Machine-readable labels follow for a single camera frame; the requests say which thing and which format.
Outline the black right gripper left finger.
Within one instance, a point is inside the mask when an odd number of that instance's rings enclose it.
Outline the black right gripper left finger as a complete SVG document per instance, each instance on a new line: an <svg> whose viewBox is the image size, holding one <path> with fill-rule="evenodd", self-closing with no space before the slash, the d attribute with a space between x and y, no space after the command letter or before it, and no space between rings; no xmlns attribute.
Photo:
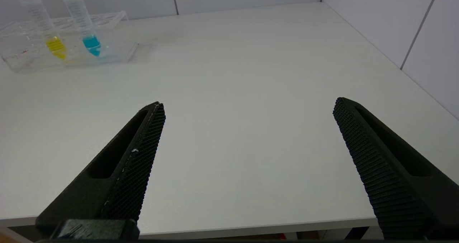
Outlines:
<svg viewBox="0 0 459 243"><path fill-rule="evenodd" d="M139 110L36 219L50 236L69 219L139 220L165 124L164 105Z"/></svg>

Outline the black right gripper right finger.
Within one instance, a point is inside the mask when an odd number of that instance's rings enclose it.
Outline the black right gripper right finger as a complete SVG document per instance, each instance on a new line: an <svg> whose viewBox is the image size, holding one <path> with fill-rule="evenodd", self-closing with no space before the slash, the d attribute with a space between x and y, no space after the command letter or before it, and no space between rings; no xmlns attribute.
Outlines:
<svg viewBox="0 0 459 243"><path fill-rule="evenodd" d="M384 239L457 241L458 184L356 101L333 116Z"/></svg>

